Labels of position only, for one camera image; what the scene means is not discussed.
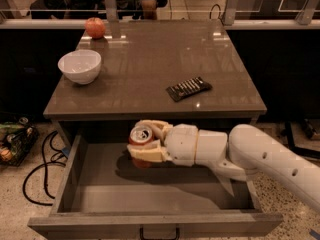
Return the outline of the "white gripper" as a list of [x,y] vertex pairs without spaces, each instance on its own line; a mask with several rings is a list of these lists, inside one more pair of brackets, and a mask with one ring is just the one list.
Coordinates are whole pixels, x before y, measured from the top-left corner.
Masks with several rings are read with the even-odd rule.
[[179,124],[174,126],[161,120],[140,120],[136,126],[148,126],[154,136],[159,140],[144,145],[128,144],[130,155],[139,160],[148,162],[171,161],[179,166],[192,166],[195,164],[198,128],[193,125]]

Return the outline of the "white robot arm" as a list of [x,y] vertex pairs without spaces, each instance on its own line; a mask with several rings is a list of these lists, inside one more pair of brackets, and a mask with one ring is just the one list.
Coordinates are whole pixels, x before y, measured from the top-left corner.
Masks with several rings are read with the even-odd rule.
[[225,133],[141,120],[130,132],[127,150],[139,162],[205,166],[222,180],[250,181],[263,172],[320,212],[320,167],[252,125]]

